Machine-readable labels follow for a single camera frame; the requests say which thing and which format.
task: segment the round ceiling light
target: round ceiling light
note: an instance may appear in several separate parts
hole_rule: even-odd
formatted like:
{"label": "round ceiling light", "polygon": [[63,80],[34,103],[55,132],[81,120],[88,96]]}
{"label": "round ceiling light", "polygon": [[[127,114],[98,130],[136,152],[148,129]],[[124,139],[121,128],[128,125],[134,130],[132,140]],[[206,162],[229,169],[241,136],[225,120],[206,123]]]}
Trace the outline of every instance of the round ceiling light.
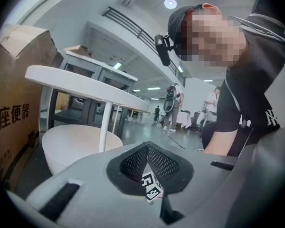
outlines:
{"label": "round ceiling light", "polygon": [[176,8],[177,2],[175,0],[165,0],[165,7],[172,10]]}

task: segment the black backpack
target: black backpack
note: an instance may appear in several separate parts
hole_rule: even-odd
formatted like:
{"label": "black backpack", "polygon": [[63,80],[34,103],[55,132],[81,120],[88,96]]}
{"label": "black backpack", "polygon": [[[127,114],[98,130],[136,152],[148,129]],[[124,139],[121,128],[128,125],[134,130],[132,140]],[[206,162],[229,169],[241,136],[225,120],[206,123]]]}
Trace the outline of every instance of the black backpack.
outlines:
{"label": "black backpack", "polygon": [[174,98],[177,98],[179,97],[180,94],[176,94],[176,88],[175,88],[175,85],[171,85],[168,89],[167,89],[167,92],[166,92],[166,99],[174,99]]}

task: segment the white logo on shirt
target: white logo on shirt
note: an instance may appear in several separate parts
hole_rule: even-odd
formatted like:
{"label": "white logo on shirt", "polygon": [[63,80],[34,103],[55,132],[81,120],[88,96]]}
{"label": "white logo on shirt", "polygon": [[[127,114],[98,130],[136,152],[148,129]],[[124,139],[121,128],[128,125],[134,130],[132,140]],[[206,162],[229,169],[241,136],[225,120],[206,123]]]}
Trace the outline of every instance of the white logo on shirt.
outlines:
{"label": "white logo on shirt", "polygon": [[268,120],[267,126],[269,126],[269,125],[271,125],[271,124],[272,124],[273,126],[275,126],[275,125],[278,124],[278,123],[277,123],[277,118],[274,116],[274,114],[273,114],[273,112],[272,112],[271,110],[266,110],[265,113],[266,113],[267,120]]}

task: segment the white tablecloth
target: white tablecloth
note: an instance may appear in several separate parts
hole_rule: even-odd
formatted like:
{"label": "white tablecloth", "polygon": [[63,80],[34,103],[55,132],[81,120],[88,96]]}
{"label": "white tablecloth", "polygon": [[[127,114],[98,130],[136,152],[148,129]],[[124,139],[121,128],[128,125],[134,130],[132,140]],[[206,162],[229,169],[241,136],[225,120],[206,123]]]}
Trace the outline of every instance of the white tablecloth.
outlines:
{"label": "white tablecloth", "polygon": [[177,114],[176,123],[181,124],[181,127],[188,128],[191,126],[191,117],[190,114],[186,112],[179,112]]}

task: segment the black metal railing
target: black metal railing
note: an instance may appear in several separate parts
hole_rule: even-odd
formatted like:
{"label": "black metal railing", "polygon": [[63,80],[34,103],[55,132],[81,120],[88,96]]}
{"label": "black metal railing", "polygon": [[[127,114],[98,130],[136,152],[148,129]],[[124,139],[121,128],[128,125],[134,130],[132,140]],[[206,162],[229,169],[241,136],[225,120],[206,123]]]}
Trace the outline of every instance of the black metal railing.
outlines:
{"label": "black metal railing", "polygon": [[[152,38],[145,30],[143,30],[139,25],[137,25],[127,16],[117,11],[116,9],[113,9],[112,7],[108,7],[103,16],[112,19],[116,23],[126,28],[158,55],[157,50],[155,48],[154,38]],[[172,61],[170,61],[170,65],[168,66],[168,68],[173,72],[173,74],[185,87],[186,77],[184,77],[180,73],[178,67]]]}

